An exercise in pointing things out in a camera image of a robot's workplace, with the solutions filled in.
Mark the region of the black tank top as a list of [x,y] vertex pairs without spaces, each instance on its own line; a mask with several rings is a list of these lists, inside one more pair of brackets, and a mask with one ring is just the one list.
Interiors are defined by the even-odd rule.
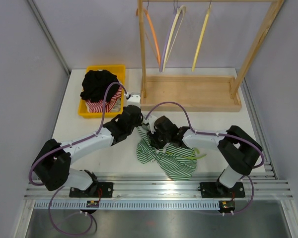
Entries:
[[82,82],[83,91],[80,96],[82,100],[98,103],[104,99],[108,86],[118,82],[116,75],[107,70],[90,70],[85,74]]

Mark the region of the green hanger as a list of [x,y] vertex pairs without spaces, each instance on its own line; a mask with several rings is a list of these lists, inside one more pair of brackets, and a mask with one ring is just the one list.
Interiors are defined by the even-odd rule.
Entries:
[[185,159],[197,160],[205,157],[207,154],[201,154],[198,148],[194,148],[191,156],[184,156]]

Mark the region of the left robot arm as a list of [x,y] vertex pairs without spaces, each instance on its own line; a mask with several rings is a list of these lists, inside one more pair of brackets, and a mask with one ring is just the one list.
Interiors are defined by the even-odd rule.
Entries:
[[99,197],[101,187],[97,176],[88,170],[72,169],[71,164],[96,150],[125,140],[142,121],[141,108],[128,105],[121,114],[86,137],[64,143],[55,139],[46,141],[30,169],[30,183],[37,185],[32,180],[32,174],[36,174],[41,180],[40,185],[48,191],[69,187],[72,189],[70,197]]

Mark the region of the red white striped tank top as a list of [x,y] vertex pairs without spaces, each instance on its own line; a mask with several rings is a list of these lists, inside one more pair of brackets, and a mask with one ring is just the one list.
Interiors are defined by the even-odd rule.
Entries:
[[[105,112],[119,112],[121,108],[121,97],[122,97],[122,87],[119,87],[116,94],[110,99],[109,102],[105,102]],[[87,111],[89,113],[102,113],[103,112],[103,100],[99,102],[92,103],[90,100],[85,102],[87,106]]]

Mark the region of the orange hanger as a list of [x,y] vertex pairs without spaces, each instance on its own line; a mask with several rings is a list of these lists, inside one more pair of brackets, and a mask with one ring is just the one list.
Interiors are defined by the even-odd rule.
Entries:
[[143,6],[143,1],[137,1],[136,17],[138,17],[141,46],[144,51],[145,38],[152,50],[153,56],[157,62],[157,67],[161,66],[161,53],[157,39],[156,30],[148,10],[149,0],[146,7]]

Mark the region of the yellow hanger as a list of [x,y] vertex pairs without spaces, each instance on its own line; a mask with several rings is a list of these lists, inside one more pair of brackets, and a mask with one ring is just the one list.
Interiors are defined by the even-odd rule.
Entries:
[[196,68],[196,63],[197,63],[200,48],[201,48],[201,45],[202,45],[205,30],[206,30],[206,27],[207,27],[207,24],[208,24],[211,8],[212,8],[212,1],[210,1],[210,3],[209,3],[209,6],[208,6],[208,9],[207,9],[205,18],[204,18],[204,22],[203,22],[203,25],[202,25],[202,29],[201,29],[201,32],[200,32],[199,40],[198,40],[198,43],[197,43],[197,47],[196,47],[196,51],[195,51],[195,55],[194,55],[194,59],[193,59],[193,64],[192,64],[192,67],[191,67],[192,72],[194,72],[194,70]]

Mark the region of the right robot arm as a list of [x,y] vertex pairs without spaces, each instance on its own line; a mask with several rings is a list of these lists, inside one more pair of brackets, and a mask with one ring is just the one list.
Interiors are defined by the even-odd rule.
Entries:
[[262,147],[239,126],[225,131],[196,131],[189,126],[177,127],[165,116],[147,117],[144,121],[151,146],[156,149],[171,144],[177,148],[204,148],[219,151],[228,166],[215,182],[201,182],[198,190],[203,198],[244,198],[240,179],[250,175]]

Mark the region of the green white striped tank top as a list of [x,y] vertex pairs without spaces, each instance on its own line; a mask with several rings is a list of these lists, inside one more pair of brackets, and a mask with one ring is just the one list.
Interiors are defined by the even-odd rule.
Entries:
[[156,162],[163,172],[174,181],[189,180],[197,167],[197,160],[185,159],[191,156],[193,148],[177,148],[171,144],[162,149],[156,149],[150,145],[147,132],[137,128],[141,139],[136,147],[137,160],[142,164]]

